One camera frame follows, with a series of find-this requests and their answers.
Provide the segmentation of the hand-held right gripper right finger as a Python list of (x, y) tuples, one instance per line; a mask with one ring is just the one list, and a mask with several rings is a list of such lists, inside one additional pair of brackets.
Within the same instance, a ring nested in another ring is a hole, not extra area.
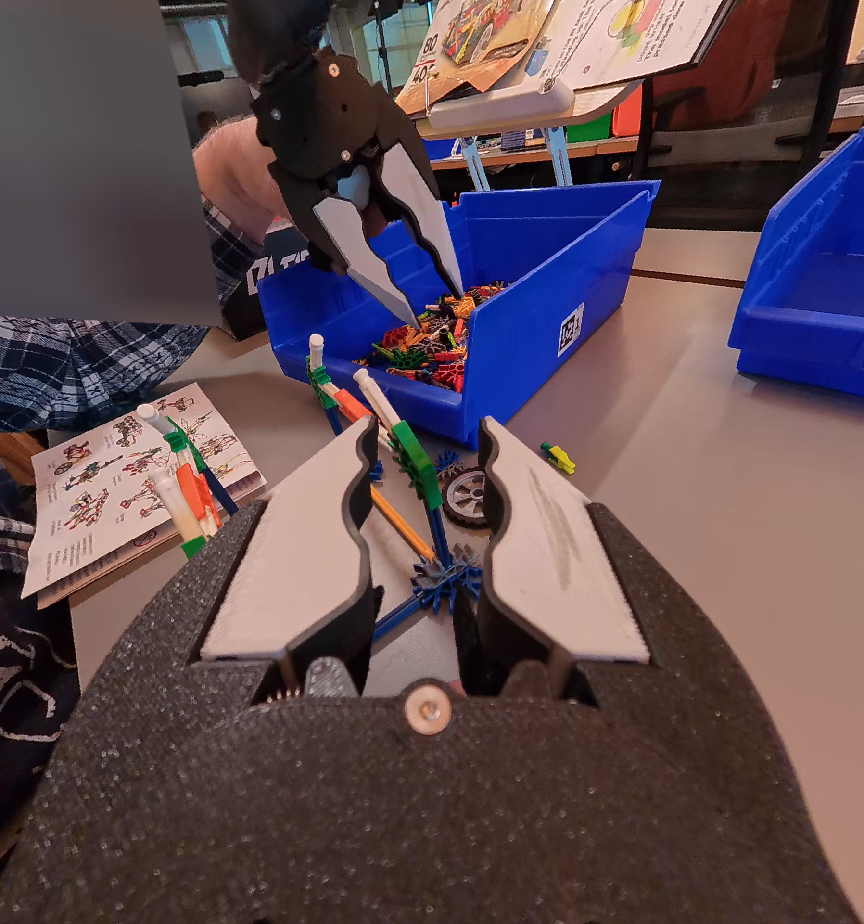
[(647, 664), (590, 500), (494, 417), (480, 419), (478, 444), (491, 530), (481, 602), (576, 662)]

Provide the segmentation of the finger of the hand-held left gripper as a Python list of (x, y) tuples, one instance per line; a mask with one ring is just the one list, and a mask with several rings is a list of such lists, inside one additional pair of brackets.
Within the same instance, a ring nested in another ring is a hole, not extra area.
[(392, 203), (415, 243), (433, 261), (450, 294), (464, 297), (461, 270), (450, 236), (443, 203), (401, 142), (389, 148), (377, 164), (380, 193)]
[(354, 202), (328, 196), (313, 212), (343, 258), (347, 274), (401, 322), (418, 330), (420, 323), (407, 297), (393, 283), (388, 265), (370, 248)]

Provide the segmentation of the pile of colourful construction toy pieces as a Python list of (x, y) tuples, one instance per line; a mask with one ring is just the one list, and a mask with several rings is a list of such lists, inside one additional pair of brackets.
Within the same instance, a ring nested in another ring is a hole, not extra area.
[(470, 288), (461, 299), (442, 295), (426, 305), (417, 330), (390, 329), (356, 364), (389, 376), (461, 394), (470, 344), (470, 320), (489, 299), (508, 287), (494, 281)]

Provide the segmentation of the blue plastic bin with label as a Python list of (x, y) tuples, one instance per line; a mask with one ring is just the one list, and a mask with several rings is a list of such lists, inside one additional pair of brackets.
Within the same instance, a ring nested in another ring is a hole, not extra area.
[[(469, 448), (480, 418), (507, 423), (623, 303), (659, 185), (465, 192), (444, 205), (464, 286), (508, 286), (472, 314), (461, 393), (371, 370), (399, 416)], [(304, 383), (311, 334), (325, 340), (332, 380), (358, 392), (355, 359), (398, 324), (356, 282), (307, 260), (257, 290), (282, 372)]]

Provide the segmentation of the rod and connector toy model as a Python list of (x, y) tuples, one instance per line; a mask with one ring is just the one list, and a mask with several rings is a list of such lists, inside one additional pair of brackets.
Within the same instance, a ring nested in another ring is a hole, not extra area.
[[(378, 382), (368, 371), (358, 370), (356, 381), (370, 409), (355, 401), (354, 408), (362, 412), (362, 416), (352, 425), (369, 415), (377, 419), (378, 446), (381, 443), (392, 446), (397, 468), (407, 477), (424, 507), (434, 542), (432, 552), (419, 552), (420, 563), (415, 566), (410, 598), (380, 619), (377, 613), (372, 640), (383, 637), (421, 609), (430, 608), (438, 612), (439, 607), (445, 604), (453, 617), (456, 643), (461, 648), (463, 636), (471, 632), (473, 606), (481, 592), (482, 563), (479, 554), (466, 545), (449, 547), (441, 517), (442, 493), (431, 459), (408, 423), (392, 409)], [(251, 503), (232, 516), (228, 524), (205, 545), (200, 545), (198, 539), (191, 539), (187, 544), (194, 552), (187, 567), (189, 575), (201, 578), (203, 584), (199, 589), (190, 590), (186, 583), (177, 583), (174, 601), (207, 606), (203, 613), (200, 641), (196, 644), (196, 656), (200, 660), (202, 645), (267, 500)]]

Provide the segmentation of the person's left forearm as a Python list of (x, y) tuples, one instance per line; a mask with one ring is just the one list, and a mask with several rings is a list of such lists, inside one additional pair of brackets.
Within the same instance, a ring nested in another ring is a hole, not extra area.
[(289, 219), (268, 170), (274, 153), (258, 140), (253, 116), (213, 128), (195, 146), (193, 159), (201, 193), (255, 244), (263, 244), (276, 219)]

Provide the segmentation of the white book stand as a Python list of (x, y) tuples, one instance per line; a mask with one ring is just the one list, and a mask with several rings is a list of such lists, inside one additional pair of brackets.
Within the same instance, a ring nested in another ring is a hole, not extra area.
[(552, 77), (542, 83), (520, 84), (461, 99), (440, 101), (427, 106), (414, 118), (416, 127), (426, 139), (435, 135), (454, 137), (477, 191), (489, 191), (475, 138), (486, 133), (515, 131), (519, 128), (541, 128), (546, 149), (553, 163), (559, 187), (573, 185), (566, 135), (561, 126), (572, 114), (575, 93)]

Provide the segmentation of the black toy wheel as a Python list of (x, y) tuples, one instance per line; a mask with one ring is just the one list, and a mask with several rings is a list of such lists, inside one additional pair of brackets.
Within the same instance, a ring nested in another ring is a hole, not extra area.
[(442, 507), (449, 520), (471, 529), (488, 528), (484, 514), (485, 473), (467, 468), (451, 477), (442, 489)]

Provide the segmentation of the colourful cover instruction booklet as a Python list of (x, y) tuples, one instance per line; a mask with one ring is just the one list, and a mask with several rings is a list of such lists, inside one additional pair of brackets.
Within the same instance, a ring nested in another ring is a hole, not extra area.
[(396, 103), (424, 113), (457, 90), (490, 90), (539, 39), (553, 1), (445, 1)]

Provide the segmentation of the illustrated instruction booklet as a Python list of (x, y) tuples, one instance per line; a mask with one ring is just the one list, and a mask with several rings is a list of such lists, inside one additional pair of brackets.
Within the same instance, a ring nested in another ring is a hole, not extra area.
[[(199, 385), (152, 405), (180, 425), (220, 483), (239, 502), (265, 479)], [(136, 411), (32, 457), (36, 532), (24, 596), (48, 607), (134, 559), (178, 531), (150, 475), (175, 457), (161, 433)]]

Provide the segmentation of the open instruction book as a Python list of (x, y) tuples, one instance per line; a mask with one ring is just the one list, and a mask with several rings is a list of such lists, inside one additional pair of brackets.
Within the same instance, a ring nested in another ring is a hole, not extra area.
[(526, 72), (540, 93), (590, 90), (703, 61), (733, 1), (558, 2)]

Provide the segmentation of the person's dark printed shirt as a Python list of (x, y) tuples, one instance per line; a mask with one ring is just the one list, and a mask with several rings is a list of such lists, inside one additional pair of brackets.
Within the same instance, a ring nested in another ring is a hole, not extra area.
[(0, 830), (50, 760), (79, 699), (67, 602), (38, 609), (0, 572)]

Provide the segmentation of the person's plaid shirt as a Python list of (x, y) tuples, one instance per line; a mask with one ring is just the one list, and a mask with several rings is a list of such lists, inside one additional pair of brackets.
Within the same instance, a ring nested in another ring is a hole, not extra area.
[[(86, 430), (175, 373), (207, 326), (0, 318), (0, 433)], [(34, 527), (0, 462), (0, 571), (22, 573)]]

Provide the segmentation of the orange brown chair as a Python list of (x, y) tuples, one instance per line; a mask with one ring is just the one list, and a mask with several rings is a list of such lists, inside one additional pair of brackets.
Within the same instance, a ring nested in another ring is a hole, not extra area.
[(771, 88), (775, 54), (788, 15), (785, 2), (736, 6), (703, 62), (654, 79), (654, 110), (671, 95), (702, 91), (669, 109), (667, 128), (691, 131), (726, 126), (748, 113)]

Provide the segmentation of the empty blue plastic bin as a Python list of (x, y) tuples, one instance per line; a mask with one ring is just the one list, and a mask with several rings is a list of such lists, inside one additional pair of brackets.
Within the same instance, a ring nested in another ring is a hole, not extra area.
[(768, 214), (728, 345), (738, 372), (864, 397), (864, 128)]

